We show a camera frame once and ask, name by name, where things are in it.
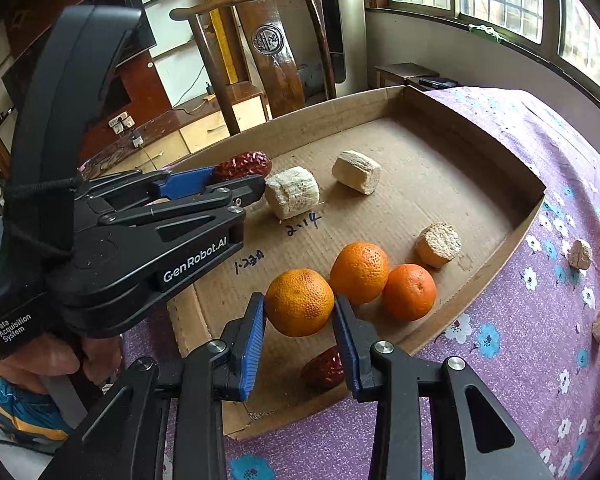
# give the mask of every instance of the electrical outlet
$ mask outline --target electrical outlet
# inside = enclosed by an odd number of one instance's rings
[[[109,121],[109,126],[113,128],[113,131],[116,135],[124,132],[125,128],[131,128],[134,124],[136,124],[136,122],[128,114],[128,112],[122,112]]]

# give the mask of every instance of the yellow pole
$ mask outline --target yellow pole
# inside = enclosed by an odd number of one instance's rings
[[[216,32],[216,38],[218,39],[218,47],[220,48],[220,54],[222,55],[222,61],[224,62],[224,66],[226,68],[226,74],[229,78],[229,83],[234,84],[238,82],[238,76],[235,71],[234,58],[231,54],[231,49],[229,48],[229,42],[226,38],[226,32],[224,30],[224,23],[222,22],[222,17],[220,16],[219,10],[212,10],[211,15],[211,24]]]

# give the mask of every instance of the metal screw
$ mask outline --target metal screw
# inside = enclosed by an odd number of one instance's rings
[[[458,371],[464,370],[464,367],[466,366],[464,359],[462,359],[461,357],[450,357],[446,364],[448,364],[449,368],[451,368],[452,370]]]
[[[136,368],[142,370],[143,372],[150,370],[154,365],[154,360],[150,357],[141,357],[136,361]]]
[[[219,354],[220,352],[224,352],[226,348],[226,344],[224,341],[220,339],[213,339],[206,344],[206,349],[209,350],[212,354]]]
[[[390,354],[394,351],[394,345],[392,345],[388,341],[378,341],[374,345],[374,350],[379,354]]]

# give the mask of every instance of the purple floral tablecloth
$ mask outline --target purple floral tablecloth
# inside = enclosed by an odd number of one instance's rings
[[[507,265],[417,357],[466,359],[552,474],[576,479],[600,444],[600,346],[591,337],[600,309],[600,155],[526,92],[457,88],[428,95],[507,146],[546,184],[547,195],[538,221]],[[571,269],[565,258],[576,238],[593,248],[586,272]],[[147,350],[151,332],[137,327],[128,346]],[[432,479],[424,400],[421,412],[422,478]],[[252,440],[226,438],[230,475],[235,480],[366,479],[375,416],[373,404],[349,397]]]

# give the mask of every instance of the dried red date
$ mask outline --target dried red date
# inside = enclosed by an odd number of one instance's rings
[[[333,346],[302,367],[301,379],[310,387],[330,390],[344,380],[338,348]]]
[[[211,174],[211,182],[218,183],[248,175],[267,176],[271,172],[271,161],[264,152],[244,152],[218,164]]]

